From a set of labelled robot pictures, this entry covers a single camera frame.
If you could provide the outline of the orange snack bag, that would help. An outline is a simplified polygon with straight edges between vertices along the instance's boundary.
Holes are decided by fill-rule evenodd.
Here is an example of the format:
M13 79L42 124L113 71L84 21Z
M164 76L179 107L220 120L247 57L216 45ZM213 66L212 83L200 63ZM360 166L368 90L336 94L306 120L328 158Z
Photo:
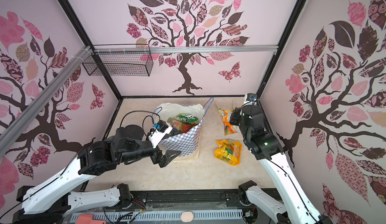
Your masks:
M223 110L219 109L219 113L221 116L221 120L224 124L224 135L228 136L231 134L236 134L240 132L240 129L238 126L230 124L231 116L233 114L232 110Z

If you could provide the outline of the blue checkered paper bag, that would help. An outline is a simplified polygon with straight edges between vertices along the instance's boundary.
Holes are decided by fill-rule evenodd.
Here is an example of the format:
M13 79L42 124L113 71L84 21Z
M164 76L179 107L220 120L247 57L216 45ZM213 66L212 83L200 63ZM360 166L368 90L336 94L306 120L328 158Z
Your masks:
M204 117L213 101L214 99L211 97L205 105L163 103L156 109L155 113L159 114L163 121L175 117L177 114L189 114L198 118L198 124L186 133L171 136L160 142L160 145L167 150L181 151L175 162L198 159L200 153L199 141Z

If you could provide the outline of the yellow snack bag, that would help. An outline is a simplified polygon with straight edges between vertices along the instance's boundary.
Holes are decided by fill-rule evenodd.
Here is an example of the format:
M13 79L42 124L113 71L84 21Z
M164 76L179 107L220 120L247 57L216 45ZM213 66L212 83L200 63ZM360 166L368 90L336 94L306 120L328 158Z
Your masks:
M215 158L236 166L240 164L242 144L233 140L217 140L218 149L215 150Z

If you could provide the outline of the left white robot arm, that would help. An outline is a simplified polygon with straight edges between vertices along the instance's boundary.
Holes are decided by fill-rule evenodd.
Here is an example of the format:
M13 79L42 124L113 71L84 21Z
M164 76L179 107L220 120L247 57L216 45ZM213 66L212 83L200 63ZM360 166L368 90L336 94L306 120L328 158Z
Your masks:
M95 208L128 208L133 197L126 184L106 190L76 192L83 183L149 157L154 165L166 167L181 152L163 153L158 144L170 136L172 128L163 123L146 136L138 125L119 127L114 136L84 147L57 174L37 186L23 186L17 201L21 209L14 213L14 224L55 224L72 213Z

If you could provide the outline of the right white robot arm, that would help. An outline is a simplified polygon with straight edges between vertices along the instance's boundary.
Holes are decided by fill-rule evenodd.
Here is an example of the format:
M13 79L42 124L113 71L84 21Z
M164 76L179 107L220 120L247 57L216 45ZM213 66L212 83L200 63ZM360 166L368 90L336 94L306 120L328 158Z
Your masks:
M330 224L331 219L320 214L301 188L281 144L266 129L264 120L260 106L246 104L232 113L230 124L239 127L244 145L268 172L281 201L264 192L254 181L239 186L240 201L255 205L275 224Z

